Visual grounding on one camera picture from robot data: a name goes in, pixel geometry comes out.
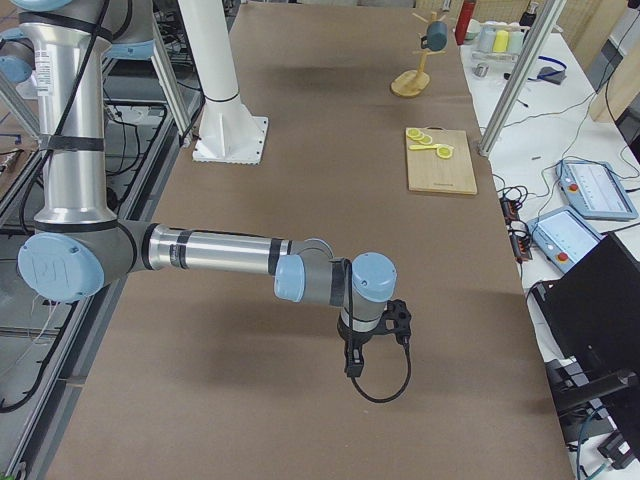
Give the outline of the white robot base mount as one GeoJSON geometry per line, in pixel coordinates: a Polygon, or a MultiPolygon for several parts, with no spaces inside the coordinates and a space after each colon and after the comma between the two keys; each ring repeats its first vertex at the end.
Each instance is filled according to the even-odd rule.
{"type": "Polygon", "coordinates": [[[184,0],[179,8],[205,100],[193,159],[259,164],[269,120],[241,99],[222,3],[184,0]]]}

